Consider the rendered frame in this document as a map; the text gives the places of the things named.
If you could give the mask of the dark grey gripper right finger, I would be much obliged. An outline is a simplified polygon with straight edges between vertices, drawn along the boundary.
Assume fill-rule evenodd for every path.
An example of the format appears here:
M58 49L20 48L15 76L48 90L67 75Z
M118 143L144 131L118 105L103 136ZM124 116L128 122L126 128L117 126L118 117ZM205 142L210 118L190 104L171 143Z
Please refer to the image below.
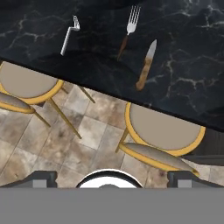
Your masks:
M223 185L218 185L210 181L198 178L190 171L168 171L168 188L202 188L214 187L223 188Z

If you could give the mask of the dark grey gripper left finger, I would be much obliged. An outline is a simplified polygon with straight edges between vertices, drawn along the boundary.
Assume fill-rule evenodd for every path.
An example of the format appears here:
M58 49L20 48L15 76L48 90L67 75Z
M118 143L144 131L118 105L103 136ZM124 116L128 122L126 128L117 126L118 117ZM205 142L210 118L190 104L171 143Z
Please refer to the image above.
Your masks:
M24 179L2 185L2 188L57 188L57 177L56 171L34 171Z

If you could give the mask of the yellow stool with grey seat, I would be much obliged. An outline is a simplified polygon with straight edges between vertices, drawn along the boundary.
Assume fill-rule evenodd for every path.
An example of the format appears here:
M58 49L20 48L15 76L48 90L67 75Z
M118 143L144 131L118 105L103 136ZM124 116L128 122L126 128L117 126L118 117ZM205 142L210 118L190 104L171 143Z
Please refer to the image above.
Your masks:
M124 112L125 130L115 151L166 172L199 172L180 157L195 150L206 128L171 115L128 102Z
M42 74L31 69L14 65L9 62L0 64L0 91L13 95L29 105L50 102L59 113L66 124L73 130L74 134L81 138L81 135L70 123L53 97L60 91L67 92L64 88L64 81Z

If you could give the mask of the round black and white object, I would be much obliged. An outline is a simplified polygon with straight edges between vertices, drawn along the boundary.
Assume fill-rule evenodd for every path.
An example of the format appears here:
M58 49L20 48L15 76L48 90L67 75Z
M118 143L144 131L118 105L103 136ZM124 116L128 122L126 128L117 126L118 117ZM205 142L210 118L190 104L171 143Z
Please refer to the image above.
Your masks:
M100 169L86 175L77 188L142 188L142 184L126 171L117 169Z

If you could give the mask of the silver metal utensil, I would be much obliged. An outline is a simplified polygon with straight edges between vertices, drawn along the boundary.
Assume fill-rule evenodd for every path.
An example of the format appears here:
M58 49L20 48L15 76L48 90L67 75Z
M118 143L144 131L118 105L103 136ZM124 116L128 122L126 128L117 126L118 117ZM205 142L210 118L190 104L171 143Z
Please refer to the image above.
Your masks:
M73 15L73 26L69 26L66 31L63 45L60 50L60 54L64 55L67 49L68 40L72 31L78 32L81 29L80 22L77 16Z

